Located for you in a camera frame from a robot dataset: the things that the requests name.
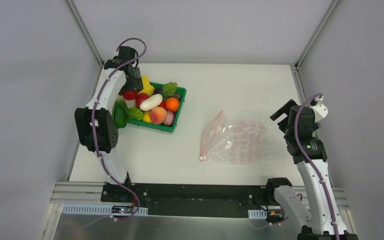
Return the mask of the fake red bell pepper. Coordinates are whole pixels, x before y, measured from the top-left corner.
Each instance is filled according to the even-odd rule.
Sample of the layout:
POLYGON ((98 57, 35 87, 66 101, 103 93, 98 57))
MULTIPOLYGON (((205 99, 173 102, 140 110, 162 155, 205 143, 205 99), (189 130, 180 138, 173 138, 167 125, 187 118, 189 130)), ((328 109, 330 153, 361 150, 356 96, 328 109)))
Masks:
POLYGON ((159 107, 165 109, 165 108, 166 108, 166 107, 165 107, 165 101, 162 101, 162 102, 159 104, 159 107))

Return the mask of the fake napa cabbage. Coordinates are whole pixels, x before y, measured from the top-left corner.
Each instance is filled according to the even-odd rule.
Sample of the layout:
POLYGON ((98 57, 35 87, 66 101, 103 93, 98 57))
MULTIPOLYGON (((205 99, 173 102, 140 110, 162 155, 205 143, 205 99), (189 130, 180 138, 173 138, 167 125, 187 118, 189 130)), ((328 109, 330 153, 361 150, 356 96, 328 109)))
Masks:
POLYGON ((142 76, 142 86, 143 89, 138 92, 138 94, 146 94, 151 97, 154 94, 155 87, 151 85, 149 78, 147 76, 142 76))

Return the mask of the fake orange in tray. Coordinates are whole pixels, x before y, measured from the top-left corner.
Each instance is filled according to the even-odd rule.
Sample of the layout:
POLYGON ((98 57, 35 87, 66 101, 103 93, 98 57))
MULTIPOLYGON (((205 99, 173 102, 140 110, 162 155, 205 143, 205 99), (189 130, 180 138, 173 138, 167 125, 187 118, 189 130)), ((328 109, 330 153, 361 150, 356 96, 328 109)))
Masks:
POLYGON ((167 111, 171 111, 173 113, 176 113, 179 107, 180 107, 180 101, 174 97, 169 97, 164 103, 164 108, 167 111))

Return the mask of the fake red spotted mushroom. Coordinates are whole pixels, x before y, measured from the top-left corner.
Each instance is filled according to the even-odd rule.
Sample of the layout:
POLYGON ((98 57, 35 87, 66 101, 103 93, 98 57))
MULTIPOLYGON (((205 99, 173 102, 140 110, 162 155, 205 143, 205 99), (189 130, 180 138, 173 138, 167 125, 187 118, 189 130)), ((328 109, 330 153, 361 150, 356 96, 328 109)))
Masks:
POLYGON ((124 101, 126 103, 126 106, 130 108, 135 108, 136 105, 136 98, 138 96, 138 93, 134 90, 124 91, 122 93, 122 96, 124 98, 124 101))

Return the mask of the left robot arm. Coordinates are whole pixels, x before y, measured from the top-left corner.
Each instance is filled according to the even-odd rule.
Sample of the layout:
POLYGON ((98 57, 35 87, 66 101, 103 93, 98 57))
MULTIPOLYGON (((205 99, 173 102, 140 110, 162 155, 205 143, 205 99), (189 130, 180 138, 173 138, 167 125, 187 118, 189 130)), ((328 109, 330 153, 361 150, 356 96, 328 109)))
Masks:
POLYGON ((129 121, 125 103, 118 101, 120 91, 136 90, 142 85, 140 70, 135 67, 140 54, 129 46, 121 46, 112 59, 104 63, 92 99, 74 112, 79 142, 94 153, 107 182, 116 185, 113 195, 120 202, 132 198, 133 189, 126 185, 128 171, 116 151, 120 128, 129 121))

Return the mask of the fake bok choy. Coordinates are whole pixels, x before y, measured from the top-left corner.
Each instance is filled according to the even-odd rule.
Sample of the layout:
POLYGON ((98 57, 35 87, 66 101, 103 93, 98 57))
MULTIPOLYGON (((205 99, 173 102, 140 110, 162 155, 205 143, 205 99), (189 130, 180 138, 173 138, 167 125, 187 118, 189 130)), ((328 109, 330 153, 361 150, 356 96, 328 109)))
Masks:
POLYGON ((125 128, 131 120, 140 121, 144 112, 137 107, 128 108, 126 101, 120 95, 117 96, 112 108, 112 119, 118 129, 125 128))

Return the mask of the aluminium frame rail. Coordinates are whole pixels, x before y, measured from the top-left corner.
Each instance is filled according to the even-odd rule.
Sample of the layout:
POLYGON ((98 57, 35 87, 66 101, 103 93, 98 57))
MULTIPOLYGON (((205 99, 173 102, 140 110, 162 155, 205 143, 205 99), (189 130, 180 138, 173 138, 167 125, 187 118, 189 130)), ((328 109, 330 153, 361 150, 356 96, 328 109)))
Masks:
POLYGON ((92 35, 90 34, 80 11, 78 10, 76 3, 74 0, 64 0, 64 3, 66 4, 66 7, 68 11, 70 12, 77 28, 79 29, 82 37, 85 40, 86 45, 88 46, 92 56, 94 57, 95 61, 99 66, 102 66, 104 64, 104 60, 99 53, 99 50, 92 38, 92 35))

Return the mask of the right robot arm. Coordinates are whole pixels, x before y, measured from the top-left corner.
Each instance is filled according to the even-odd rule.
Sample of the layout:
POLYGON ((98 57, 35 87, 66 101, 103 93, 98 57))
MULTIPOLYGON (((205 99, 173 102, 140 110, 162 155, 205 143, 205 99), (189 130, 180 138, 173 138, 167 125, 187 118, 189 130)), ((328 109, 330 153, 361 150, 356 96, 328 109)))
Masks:
POLYGON ((297 233, 298 240, 356 240, 347 228, 330 183, 327 153, 323 142, 314 136, 319 122, 328 114, 323 95, 318 93, 303 104, 289 100, 270 116, 272 121, 286 117, 277 125, 284 134, 286 148, 304 183, 308 206, 293 190, 287 178, 270 178, 264 200, 280 204, 297 233))

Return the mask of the fake white radish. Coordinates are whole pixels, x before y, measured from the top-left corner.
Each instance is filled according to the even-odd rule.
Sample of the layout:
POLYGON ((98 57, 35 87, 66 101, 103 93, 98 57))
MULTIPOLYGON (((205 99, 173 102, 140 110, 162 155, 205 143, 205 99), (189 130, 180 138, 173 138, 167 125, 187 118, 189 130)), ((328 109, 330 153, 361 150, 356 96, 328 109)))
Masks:
POLYGON ((163 102, 163 96, 161 94, 154 94, 149 98, 145 99, 140 105, 139 108, 142 111, 151 111, 152 109, 158 107, 163 102))

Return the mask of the clear zip top bag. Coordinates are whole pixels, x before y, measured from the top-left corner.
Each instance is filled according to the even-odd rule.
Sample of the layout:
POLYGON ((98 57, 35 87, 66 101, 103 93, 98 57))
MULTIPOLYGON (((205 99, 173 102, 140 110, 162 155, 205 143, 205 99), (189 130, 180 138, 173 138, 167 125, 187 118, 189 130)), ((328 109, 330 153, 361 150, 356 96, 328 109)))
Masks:
POLYGON ((230 121, 221 110, 203 132, 198 159, 225 165, 261 164, 273 158, 272 141, 272 129, 265 122, 230 121))

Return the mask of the fake peach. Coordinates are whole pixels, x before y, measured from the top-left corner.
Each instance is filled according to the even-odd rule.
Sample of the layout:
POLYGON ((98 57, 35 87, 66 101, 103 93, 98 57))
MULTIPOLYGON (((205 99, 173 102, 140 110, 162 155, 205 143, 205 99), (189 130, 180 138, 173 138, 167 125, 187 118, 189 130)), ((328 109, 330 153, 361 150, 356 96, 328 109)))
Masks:
POLYGON ((167 110, 163 107, 155 107, 150 111, 149 117, 153 124, 160 125, 167 118, 167 110))

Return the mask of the green plastic tray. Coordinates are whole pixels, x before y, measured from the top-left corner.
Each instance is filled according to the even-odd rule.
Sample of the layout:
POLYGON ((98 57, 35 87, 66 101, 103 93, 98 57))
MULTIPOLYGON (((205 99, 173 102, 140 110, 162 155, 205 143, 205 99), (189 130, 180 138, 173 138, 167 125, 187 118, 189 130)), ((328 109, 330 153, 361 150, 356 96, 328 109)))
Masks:
POLYGON ((150 84, 152 86, 154 86, 154 88, 162 88, 162 94, 161 95, 163 97, 163 101, 166 101, 168 99, 168 98, 166 99, 166 97, 173 95, 175 92, 178 92, 181 95, 181 99, 179 100, 180 101, 179 109, 177 112, 174 112, 175 113, 175 120, 174 120, 173 125, 172 126, 165 126, 163 124, 157 125, 157 124, 153 124, 153 123, 146 123, 146 122, 143 122, 142 120, 131 120, 131 122, 129 122, 128 124, 135 125, 135 126, 142 126, 145 128, 150 128, 150 129, 160 130, 163 132, 172 133, 176 127, 177 120, 179 118, 179 114, 181 112, 182 104, 185 100, 185 95, 186 95, 187 90, 183 87, 179 87, 176 82, 168 82, 165 84, 150 82, 150 84))

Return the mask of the fake purple eggplant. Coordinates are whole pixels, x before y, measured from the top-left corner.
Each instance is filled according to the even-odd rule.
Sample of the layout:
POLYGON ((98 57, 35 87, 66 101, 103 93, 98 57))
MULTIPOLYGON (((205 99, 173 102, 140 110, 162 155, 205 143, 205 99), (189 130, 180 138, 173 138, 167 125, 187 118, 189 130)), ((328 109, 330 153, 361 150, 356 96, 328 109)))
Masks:
MULTIPOLYGON (((154 92, 153 94, 162 94, 163 93, 163 88, 162 87, 157 87, 154 89, 154 92)), ((167 98, 175 98, 175 99, 178 99, 180 100, 182 98, 182 95, 179 94, 178 92, 175 92, 174 94, 170 95, 170 96, 167 96, 165 99, 167 98)))

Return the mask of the fake yellow lemon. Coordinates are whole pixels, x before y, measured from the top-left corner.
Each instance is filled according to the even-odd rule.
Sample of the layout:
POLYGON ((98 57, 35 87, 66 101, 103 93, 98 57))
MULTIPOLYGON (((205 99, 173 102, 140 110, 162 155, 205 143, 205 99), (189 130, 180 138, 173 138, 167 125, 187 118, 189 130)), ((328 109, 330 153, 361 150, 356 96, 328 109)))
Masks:
POLYGON ((144 123, 150 123, 150 124, 153 123, 152 119, 150 117, 150 111, 144 111, 143 112, 143 117, 142 117, 141 121, 144 122, 144 123))

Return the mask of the fake pink onion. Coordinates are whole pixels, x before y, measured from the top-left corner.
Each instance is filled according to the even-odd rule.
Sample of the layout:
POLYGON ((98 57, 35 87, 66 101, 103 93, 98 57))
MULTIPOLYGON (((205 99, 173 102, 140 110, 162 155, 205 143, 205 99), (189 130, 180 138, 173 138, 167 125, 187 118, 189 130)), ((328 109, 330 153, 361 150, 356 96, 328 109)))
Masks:
POLYGON ((166 118, 162 122, 164 126, 171 127, 174 124, 174 121, 176 119, 176 114, 170 110, 166 112, 166 118))

